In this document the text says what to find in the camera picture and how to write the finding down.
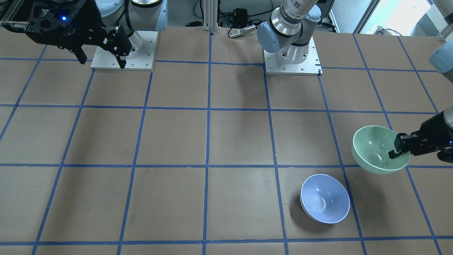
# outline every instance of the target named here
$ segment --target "green bowl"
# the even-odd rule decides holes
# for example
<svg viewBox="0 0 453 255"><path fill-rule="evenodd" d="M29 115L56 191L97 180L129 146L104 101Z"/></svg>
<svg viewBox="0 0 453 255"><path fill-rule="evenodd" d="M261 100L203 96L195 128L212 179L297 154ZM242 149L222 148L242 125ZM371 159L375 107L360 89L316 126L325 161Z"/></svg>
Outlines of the green bowl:
<svg viewBox="0 0 453 255"><path fill-rule="evenodd" d="M390 159L395 149L396 133L385 127L367 126L357 130L352 139L352 155L363 169L376 174L389 174L407 166L410 152Z"/></svg>

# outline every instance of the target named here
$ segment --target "black device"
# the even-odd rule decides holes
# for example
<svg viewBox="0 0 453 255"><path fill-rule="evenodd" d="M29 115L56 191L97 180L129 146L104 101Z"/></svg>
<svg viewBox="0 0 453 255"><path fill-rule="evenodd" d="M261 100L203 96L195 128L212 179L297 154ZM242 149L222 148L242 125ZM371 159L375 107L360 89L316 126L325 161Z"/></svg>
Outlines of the black device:
<svg viewBox="0 0 453 255"><path fill-rule="evenodd" d="M81 64L87 61L82 46L89 44L111 52L122 69L126 66L125 57L132 49L126 31L120 24L107 27L95 0L16 0L6 14L8 20L28 23L4 22L5 29L26 34L38 44L67 49Z"/></svg>
<svg viewBox="0 0 453 255"><path fill-rule="evenodd" d="M231 17L232 28L245 28L248 26L248 13L247 9L236 8L233 10L233 16Z"/></svg>

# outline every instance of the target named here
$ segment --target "bowl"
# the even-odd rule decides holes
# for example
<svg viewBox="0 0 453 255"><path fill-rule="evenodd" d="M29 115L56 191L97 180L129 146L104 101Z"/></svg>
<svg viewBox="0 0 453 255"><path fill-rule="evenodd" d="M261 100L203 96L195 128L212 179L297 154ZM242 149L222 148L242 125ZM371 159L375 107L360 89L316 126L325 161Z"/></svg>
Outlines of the bowl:
<svg viewBox="0 0 453 255"><path fill-rule="evenodd" d="M410 152L390 159L397 133L386 127L366 126L357 130L352 139L352 155L363 169L375 174L389 174L407 166Z"/></svg>
<svg viewBox="0 0 453 255"><path fill-rule="evenodd" d="M343 184L326 174L315 174L305 180L300 204L310 218L329 224L346 218L351 206Z"/></svg>

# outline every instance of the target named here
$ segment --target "blue bowl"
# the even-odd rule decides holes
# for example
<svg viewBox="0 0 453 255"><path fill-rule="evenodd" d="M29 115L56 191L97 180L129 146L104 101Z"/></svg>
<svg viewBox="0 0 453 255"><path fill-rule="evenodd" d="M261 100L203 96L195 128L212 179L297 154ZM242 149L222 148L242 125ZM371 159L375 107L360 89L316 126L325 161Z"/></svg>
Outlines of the blue bowl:
<svg viewBox="0 0 453 255"><path fill-rule="evenodd" d="M310 218L329 224L346 218L351 206L343 184L325 174L315 174L305 180L300 191L300 204Z"/></svg>

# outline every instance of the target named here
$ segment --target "metal post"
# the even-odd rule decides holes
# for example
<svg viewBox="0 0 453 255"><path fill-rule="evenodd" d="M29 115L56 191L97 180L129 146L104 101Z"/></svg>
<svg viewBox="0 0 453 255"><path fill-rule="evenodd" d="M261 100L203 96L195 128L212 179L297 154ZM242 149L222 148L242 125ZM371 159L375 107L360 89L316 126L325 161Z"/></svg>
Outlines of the metal post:
<svg viewBox="0 0 453 255"><path fill-rule="evenodd" d="M217 0L203 1L203 30L217 33Z"/></svg>

